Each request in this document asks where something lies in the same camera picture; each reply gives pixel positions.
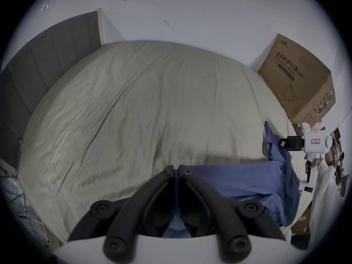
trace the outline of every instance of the white wall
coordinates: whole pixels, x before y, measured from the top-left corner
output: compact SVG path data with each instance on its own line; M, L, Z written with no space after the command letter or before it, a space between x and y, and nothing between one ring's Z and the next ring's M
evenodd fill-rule
M47 2L48 8L42 5ZM101 7L108 42L150 39L197 46L258 70L277 33L316 55L333 76L333 131L352 106L351 65L335 27L314 0L37 0L8 45L2 67L48 27Z

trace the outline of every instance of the blue bedding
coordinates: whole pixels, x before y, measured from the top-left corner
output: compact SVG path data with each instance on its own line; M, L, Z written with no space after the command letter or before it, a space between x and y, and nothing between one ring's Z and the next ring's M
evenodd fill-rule
M297 213L300 192L290 153L279 147L280 137L265 122L265 144L268 161L250 164L190 165L189 168L222 196L236 200L255 199L270 213L278 226L289 226ZM175 170L174 179L179 177ZM175 210L164 238L190 237Z

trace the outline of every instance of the white device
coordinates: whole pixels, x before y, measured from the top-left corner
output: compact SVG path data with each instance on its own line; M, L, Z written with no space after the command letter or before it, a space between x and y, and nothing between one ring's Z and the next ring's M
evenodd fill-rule
M302 150L307 154L306 159L311 163L317 158L324 158L332 146L332 137L326 130L311 131L308 123L304 122L303 139L304 147ZM307 180L303 180L299 186L299 190L313 193L316 181L318 179L318 166L310 169Z

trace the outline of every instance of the screw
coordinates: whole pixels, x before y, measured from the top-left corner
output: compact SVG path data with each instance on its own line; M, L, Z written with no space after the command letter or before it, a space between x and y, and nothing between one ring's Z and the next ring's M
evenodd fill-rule
M251 249L248 238L239 236L230 241L229 250L231 253L244 253Z
M109 210L109 207L105 204L101 204L96 207L96 212L103 212L106 210Z
M247 209L250 212L256 212L258 210L257 205L255 205L253 203L247 204L244 208Z
M111 238L107 247L108 251L115 255L124 255L127 252L127 244L120 238Z

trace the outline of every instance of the red label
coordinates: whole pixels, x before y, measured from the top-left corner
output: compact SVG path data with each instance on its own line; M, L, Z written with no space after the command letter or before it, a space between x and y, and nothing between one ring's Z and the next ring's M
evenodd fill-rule
M320 139L311 139L311 140L310 140L310 143L311 143L312 145L318 145L318 144L320 144Z

